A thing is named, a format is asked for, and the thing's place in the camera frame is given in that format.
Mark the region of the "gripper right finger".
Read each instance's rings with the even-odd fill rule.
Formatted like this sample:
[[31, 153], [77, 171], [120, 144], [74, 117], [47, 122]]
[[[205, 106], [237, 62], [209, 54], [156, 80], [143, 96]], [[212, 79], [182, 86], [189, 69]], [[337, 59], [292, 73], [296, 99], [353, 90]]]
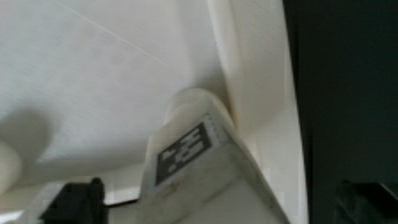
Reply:
[[398, 183], [340, 182], [333, 224], [398, 224]]

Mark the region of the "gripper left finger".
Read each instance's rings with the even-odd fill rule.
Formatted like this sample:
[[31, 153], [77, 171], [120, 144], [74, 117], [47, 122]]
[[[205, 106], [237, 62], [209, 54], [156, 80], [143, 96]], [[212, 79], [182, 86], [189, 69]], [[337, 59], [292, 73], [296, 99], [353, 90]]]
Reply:
[[38, 220], [42, 224], [106, 224], [104, 184], [99, 178], [63, 185]]

